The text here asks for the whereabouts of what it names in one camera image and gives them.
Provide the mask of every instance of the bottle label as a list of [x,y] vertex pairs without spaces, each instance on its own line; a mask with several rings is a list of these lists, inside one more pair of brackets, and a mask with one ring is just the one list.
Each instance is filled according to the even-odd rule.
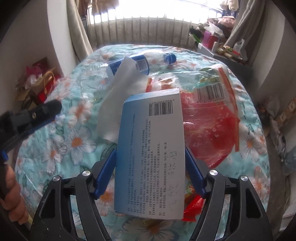
[[[139,54],[132,55],[132,56],[130,56],[130,58],[132,58],[133,60],[136,61],[137,70],[139,70],[143,74],[146,74],[146,75],[149,74],[149,64],[148,64],[148,61],[144,55],[139,55]],[[108,63],[107,68],[109,68],[111,70],[113,76],[116,74],[122,61],[123,61],[123,59],[119,59],[119,60],[112,61],[112,62]]]

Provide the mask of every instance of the window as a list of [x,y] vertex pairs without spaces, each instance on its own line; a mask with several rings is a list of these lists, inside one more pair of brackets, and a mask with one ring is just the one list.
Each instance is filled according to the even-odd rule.
[[200,23],[208,18],[219,18],[222,9],[221,0],[119,0],[116,9],[102,15],[91,15],[88,8],[90,24],[122,18],[169,18],[185,22]]

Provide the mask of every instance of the screw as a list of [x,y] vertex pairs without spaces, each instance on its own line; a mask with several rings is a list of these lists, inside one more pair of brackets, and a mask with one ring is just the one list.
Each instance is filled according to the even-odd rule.
[[246,182],[246,181],[248,180],[248,177],[245,176],[245,175],[242,175],[242,176],[241,176],[241,179],[242,179],[244,182]]
[[218,172],[216,171],[216,170],[210,170],[210,174],[212,175],[212,176],[216,176],[216,175],[218,175]]
[[57,182],[59,179],[60,179],[59,176],[54,176],[54,177],[52,178],[52,180],[53,180],[54,182]]
[[90,171],[89,170],[86,170],[86,171],[84,171],[83,173],[82,173],[82,175],[83,176],[85,176],[85,177],[87,177],[87,176],[89,176],[90,175]]

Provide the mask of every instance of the cardboard box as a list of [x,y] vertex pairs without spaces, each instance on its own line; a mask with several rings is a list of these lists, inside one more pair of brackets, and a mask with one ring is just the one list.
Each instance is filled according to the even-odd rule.
[[115,211],[182,219],[184,128],[179,89],[132,95],[123,104],[115,174]]

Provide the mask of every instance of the blue gripper pad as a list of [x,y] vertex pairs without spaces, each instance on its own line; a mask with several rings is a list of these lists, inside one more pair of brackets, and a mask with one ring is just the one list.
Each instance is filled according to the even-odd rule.
[[206,175],[208,167],[202,160],[196,160],[190,149],[185,148],[185,165],[195,192],[202,198],[206,198],[208,192]]
[[109,157],[107,158],[104,166],[102,167],[102,170],[100,171],[100,174],[96,179],[96,189],[94,191],[94,195],[97,198],[103,195],[104,192],[106,191],[111,175],[115,168],[115,161],[116,161],[116,150],[113,150],[110,153]]

